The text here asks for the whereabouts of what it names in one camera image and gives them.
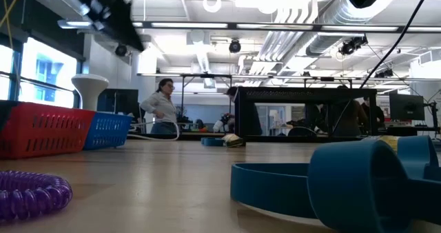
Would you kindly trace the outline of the bright window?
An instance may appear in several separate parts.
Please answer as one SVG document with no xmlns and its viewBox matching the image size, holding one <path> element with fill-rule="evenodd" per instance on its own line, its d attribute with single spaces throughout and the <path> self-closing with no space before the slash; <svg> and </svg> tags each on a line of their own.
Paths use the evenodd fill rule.
<svg viewBox="0 0 441 233">
<path fill-rule="evenodd" d="M 0 100 L 73 108 L 71 78 L 80 62 L 32 37 L 25 43 L 0 35 Z"/>
</svg>

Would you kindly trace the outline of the long ceiling light bar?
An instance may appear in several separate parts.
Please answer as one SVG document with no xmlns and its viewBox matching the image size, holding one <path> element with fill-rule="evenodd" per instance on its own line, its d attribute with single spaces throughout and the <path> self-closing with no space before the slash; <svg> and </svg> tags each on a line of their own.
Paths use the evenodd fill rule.
<svg viewBox="0 0 441 233">
<path fill-rule="evenodd" d="M 59 20 L 58 25 L 64 29 L 87 29 L 94 23 L 87 21 Z M 405 26 L 379 26 L 379 25 L 326 25 L 308 23 L 210 23 L 189 21 L 134 21 L 133 26 L 138 29 L 161 30 L 256 30 L 256 31 L 294 31 L 294 32 L 368 32 L 368 33 L 394 33 L 400 34 Z M 409 26 L 409 34 L 437 34 L 441 33 L 441 26 Z"/>
</svg>

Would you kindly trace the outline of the red plastic basket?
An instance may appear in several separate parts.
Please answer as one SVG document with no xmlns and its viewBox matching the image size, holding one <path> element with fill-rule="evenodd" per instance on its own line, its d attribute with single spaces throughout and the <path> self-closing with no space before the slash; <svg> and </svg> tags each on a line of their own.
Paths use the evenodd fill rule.
<svg viewBox="0 0 441 233">
<path fill-rule="evenodd" d="M 0 127 L 0 159 L 80 152 L 95 112 L 19 102 Z"/>
</svg>

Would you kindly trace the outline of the black chair back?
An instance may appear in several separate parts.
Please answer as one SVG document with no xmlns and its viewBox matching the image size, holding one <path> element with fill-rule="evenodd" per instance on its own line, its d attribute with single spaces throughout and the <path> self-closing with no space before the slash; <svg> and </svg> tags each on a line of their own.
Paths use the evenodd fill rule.
<svg viewBox="0 0 441 233">
<path fill-rule="evenodd" d="M 297 126 L 293 127 L 289 132 L 288 136 L 305 136 L 305 137 L 317 137 L 316 132 L 311 130 L 310 128 Z"/>
</svg>

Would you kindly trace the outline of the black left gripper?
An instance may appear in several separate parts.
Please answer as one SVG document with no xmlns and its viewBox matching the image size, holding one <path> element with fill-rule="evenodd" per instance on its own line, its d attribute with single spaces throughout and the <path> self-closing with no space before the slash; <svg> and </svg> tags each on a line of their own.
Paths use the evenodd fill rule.
<svg viewBox="0 0 441 233">
<path fill-rule="evenodd" d="M 125 0 L 72 0 L 79 7 L 80 15 L 100 29 L 119 33 L 121 41 L 139 52 L 145 47 L 131 20 L 131 3 Z"/>
</svg>

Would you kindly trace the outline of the black computer monitor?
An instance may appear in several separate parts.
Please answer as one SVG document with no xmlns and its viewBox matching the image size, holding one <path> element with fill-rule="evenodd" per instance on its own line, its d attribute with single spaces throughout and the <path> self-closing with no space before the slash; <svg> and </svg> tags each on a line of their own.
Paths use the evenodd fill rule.
<svg viewBox="0 0 441 233">
<path fill-rule="evenodd" d="M 424 99 L 422 96 L 408 94 L 389 95 L 390 115 L 393 120 L 425 119 Z"/>
<path fill-rule="evenodd" d="M 135 113 L 139 109 L 139 91 L 131 89 L 105 89 L 98 97 L 97 110 L 118 114 Z"/>
</svg>

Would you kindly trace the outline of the black ceiling light cluster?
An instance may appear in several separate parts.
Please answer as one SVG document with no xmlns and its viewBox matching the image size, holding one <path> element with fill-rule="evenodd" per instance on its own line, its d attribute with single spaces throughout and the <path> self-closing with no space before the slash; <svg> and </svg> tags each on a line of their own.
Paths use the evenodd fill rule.
<svg viewBox="0 0 441 233">
<path fill-rule="evenodd" d="M 351 55 L 362 46 L 368 44 L 367 37 L 353 37 L 349 41 L 345 41 L 339 48 L 338 52 L 343 55 Z"/>
</svg>

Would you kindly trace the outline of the purple coil wristband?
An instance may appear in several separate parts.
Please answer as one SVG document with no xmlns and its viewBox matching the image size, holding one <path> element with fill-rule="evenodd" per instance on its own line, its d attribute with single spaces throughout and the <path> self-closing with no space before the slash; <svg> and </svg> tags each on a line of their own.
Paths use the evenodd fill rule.
<svg viewBox="0 0 441 233">
<path fill-rule="evenodd" d="M 22 171 L 0 171 L 0 221 L 26 220 L 65 208 L 73 190 L 67 180 Z"/>
</svg>

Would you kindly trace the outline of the black mesh shelf riser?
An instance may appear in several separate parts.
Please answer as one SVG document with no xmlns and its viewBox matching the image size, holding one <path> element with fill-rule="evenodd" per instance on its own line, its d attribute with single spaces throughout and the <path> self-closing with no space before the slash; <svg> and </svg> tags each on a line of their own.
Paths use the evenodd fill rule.
<svg viewBox="0 0 441 233">
<path fill-rule="evenodd" d="M 318 103 L 326 106 L 331 112 L 335 103 L 361 97 L 374 100 L 377 94 L 375 89 L 367 88 L 271 88 L 271 87 L 239 87 L 236 91 L 235 130 L 234 133 L 244 142 L 265 143 L 330 143 L 339 141 L 359 141 L 359 136 L 334 136 L 333 116 L 329 115 L 327 136 L 258 136 L 251 134 L 252 106 L 255 103 Z"/>
</svg>

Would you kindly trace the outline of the silver ventilation duct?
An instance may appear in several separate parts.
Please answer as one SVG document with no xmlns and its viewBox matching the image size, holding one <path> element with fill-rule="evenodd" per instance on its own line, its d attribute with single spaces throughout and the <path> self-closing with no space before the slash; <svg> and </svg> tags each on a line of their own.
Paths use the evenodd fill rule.
<svg viewBox="0 0 441 233">
<path fill-rule="evenodd" d="M 356 8 L 349 0 L 335 0 L 321 16 L 319 24 L 366 24 L 369 20 L 381 13 L 393 0 L 377 0 L 366 8 Z M 311 36 L 312 42 L 306 47 L 308 56 L 320 56 L 331 46 L 339 42 L 342 37 L 316 34 Z"/>
</svg>

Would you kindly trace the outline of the white mushroom lamp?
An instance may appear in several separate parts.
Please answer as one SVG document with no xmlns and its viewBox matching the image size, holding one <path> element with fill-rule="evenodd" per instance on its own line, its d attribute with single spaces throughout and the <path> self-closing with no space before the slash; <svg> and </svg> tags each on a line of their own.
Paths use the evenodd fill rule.
<svg viewBox="0 0 441 233">
<path fill-rule="evenodd" d="M 109 81 L 96 74 L 76 74 L 71 82 L 80 95 L 81 109 L 96 111 L 98 97 L 108 87 Z"/>
</svg>

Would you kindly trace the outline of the black metal frame stand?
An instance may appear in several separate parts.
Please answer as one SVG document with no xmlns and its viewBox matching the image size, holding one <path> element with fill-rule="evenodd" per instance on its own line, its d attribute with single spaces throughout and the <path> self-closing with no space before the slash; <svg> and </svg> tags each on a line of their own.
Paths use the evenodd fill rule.
<svg viewBox="0 0 441 233">
<path fill-rule="evenodd" d="M 231 74 L 212 74 L 212 73 L 200 73 L 200 74 L 181 74 L 182 78 L 182 86 L 181 86 L 181 106 L 180 106 L 180 115 L 178 119 L 182 119 L 184 117 L 184 96 L 185 96 L 185 87 L 190 84 L 195 78 L 201 79 L 220 79 L 223 83 L 227 85 L 228 88 L 232 87 L 233 78 Z"/>
</svg>

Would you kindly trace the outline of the yellow crayon box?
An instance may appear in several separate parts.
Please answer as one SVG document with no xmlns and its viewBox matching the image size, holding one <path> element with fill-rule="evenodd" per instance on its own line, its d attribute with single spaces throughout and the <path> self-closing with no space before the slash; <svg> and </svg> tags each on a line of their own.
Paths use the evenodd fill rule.
<svg viewBox="0 0 441 233">
<path fill-rule="evenodd" d="M 394 152 L 398 151 L 399 138 L 400 138 L 399 136 L 389 136 L 389 135 L 383 135 L 379 137 L 379 139 L 387 143 L 393 149 Z"/>
</svg>

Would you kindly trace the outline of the black plastic bin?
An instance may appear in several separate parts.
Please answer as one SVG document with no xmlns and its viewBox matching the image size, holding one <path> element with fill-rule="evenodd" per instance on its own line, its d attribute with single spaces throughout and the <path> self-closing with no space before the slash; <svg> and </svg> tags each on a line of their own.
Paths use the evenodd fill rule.
<svg viewBox="0 0 441 233">
<path fill-rule="evenodd" d="M 18 101 L 0 100 L 0 126 L 8 120 L 12 108 L 17 105 Z"/>
</svg>

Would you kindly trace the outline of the blue plastic basket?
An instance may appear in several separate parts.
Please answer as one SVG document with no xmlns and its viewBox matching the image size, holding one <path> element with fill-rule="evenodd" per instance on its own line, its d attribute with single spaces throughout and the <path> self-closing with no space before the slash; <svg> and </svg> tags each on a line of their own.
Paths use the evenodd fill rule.
<svg viewBox="0 0 441 233">
<path fill-rule="evenodd" d="M 96 112 L 83 149 L 97 150 L 124 145 L 131 122 L 131 116 Z"/>
</svg>

